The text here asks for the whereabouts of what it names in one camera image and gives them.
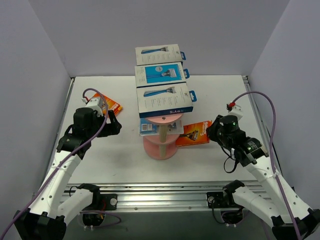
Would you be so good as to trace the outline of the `blister razor pack blue card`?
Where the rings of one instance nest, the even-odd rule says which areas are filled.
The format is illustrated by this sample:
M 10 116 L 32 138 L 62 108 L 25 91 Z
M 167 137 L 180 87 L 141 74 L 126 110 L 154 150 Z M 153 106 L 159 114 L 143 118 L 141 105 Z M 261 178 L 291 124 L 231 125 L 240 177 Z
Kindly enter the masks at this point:
M 151 123 L 146 118 L 140 119 L 139 134 L 141 136 L 157 136 L 159 135 L 159 126 Z

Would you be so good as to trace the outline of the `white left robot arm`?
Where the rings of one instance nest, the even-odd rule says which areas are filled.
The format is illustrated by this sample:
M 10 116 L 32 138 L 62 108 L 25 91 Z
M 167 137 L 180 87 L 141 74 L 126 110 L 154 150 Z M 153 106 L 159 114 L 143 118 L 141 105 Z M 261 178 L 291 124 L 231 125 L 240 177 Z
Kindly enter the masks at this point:
M 34 201 L 15 214 L 14 226 L 23 240 L 62 240 L 68 224 L 80 212 L 106 210 L 107 201 L 97 185 L 82 183 L 64 203 L 66 186 L 94 138 L 118 135 L 122 125 L 113 110 L 99 113 L 89 107 L 78 108 L 73 123 L 58 141 L 53 162 Z

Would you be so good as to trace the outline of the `orange Gillette Fusion box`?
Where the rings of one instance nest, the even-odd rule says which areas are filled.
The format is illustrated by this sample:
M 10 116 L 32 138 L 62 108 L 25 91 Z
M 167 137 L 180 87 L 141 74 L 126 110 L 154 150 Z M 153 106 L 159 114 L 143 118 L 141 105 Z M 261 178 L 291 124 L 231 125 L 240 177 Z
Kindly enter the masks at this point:
M 207 136 L 207 128 L 212 125 L 211 120 L 183 126 L 183 133 L 179 135 L 175 144 L 177 147 L 208 144 L 210 139 Z

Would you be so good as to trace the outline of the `blue Harry's razor box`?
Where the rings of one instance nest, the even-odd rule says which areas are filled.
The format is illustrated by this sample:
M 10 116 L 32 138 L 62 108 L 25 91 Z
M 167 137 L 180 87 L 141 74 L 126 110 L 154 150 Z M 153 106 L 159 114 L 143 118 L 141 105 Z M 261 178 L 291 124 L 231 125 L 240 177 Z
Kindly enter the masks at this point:
M 135 66 L 134 72 L 137 88 L 182 83 L 190 77 L 181 62 Z
M 153 45 L 135 48 L 138 66 L 177 63 L 186 60 L 178 44 Z

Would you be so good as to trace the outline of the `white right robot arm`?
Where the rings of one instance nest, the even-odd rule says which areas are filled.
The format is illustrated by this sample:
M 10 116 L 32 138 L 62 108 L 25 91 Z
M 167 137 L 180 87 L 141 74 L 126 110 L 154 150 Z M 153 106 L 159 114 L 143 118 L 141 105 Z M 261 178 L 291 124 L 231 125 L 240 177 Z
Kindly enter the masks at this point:
M 239 128 L 234 115 L 218 115 L 206 130 L 208 138 L 231 153 L 235 162 L 244 167 L 264 188 L 271 199 L 266 201 L 239 180 L 222 189 L 227 206 L 248 209 L 271 227 L 278 240 L 304 240 L 320 226 L 320 211 L 312 209 L 289 186 L 262 143 Z

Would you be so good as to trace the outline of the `clear blister razor pack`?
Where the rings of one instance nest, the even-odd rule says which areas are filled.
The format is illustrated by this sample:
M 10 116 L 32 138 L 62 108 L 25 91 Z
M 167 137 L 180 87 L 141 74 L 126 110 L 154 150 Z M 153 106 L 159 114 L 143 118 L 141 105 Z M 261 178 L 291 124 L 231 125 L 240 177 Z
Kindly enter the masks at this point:
M 184 126 L 181 120 L 171 123 L 167 127 L 167 134 L 169 135 L 180 135 L 184 133 Z

